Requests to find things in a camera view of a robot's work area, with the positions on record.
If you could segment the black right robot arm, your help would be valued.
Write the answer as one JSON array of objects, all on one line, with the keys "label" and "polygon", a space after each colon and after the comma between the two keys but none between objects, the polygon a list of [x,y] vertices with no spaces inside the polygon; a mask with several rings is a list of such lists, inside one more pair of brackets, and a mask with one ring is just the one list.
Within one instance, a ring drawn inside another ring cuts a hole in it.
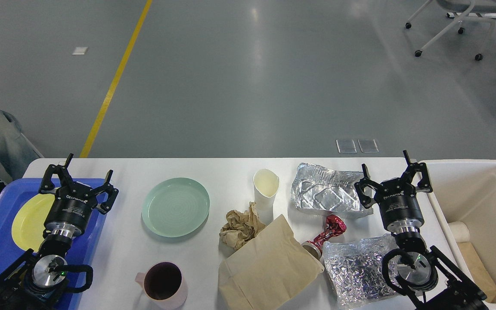
[{"label": "black right robot arm", "polygon": [[382,258],[384,282],[418,310],[486,310],[484,291],[441,250],[426,246],[417,194],[433,192],[429,171],[425,163],[411,161],[407,151],[403,155],[407,167],[400,177],[378,183],[362,164],[363,177],[354,183],[364,208],[378,205],[383,228],[397,245]]}]

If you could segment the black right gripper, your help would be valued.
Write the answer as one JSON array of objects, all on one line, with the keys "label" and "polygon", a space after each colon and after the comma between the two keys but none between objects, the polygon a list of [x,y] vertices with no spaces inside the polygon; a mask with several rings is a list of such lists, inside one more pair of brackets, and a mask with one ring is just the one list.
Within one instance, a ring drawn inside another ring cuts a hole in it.
[{"label": "black right gripper", "polygon": [[[370,178],[366,164],[362,164],[363,177],[354,183],[360,204],[365,209],[372,208],[377,202],[370,195],[371,190],[378,194],[382,223],[390,233],[419,232],[425,220],[416,193],[433,192],[427,165],[411,161],[407,150],[403,150],[403,156],[407,167],[401,180],[386,180],[379,184]],[[414,185],[413,179],[417,174],[420,174],[420,180]]]}]

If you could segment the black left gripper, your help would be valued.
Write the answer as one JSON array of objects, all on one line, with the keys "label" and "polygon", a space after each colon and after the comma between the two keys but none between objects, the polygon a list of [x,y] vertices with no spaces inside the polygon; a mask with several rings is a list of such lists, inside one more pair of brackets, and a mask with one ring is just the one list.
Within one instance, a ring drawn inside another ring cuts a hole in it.
[{"label": "black left gripper", "polygon": [[[41,180],[39,194],[55,194],[55,200],[43,225],[47,231],[68,230],[73,237],[79,237],[87,229],[91,212],[108,214],[118,197],[119,190],[110,183],[113,170],[109,170],[104,182],[97,188],[87,184],[74,183],[68,167],[74,154],[70,153],[64,165],[50,164]],[[56,175],[60,187],[53,182]],[[98,197],[104,195],[106,200],[99,202]]]}]

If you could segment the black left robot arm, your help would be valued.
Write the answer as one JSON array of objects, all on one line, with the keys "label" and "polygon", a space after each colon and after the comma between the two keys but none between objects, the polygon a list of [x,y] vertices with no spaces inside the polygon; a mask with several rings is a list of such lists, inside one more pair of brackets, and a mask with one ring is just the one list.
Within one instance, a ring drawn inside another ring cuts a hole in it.
[{"label": "black left robot arm", "polygon": [[119,190],[109,170],[102,185],[93,188],[74,180],[69,165],[50,164],[40,181],[39,194],[53,202],[43,222],[39,249],[28,248],[0,273],[0,310],[53,310],[66,294],[88,290],[94,270],[87,263],[69,263],[67,253],[75,239],[85,234],[94,211],[112,210]]}]

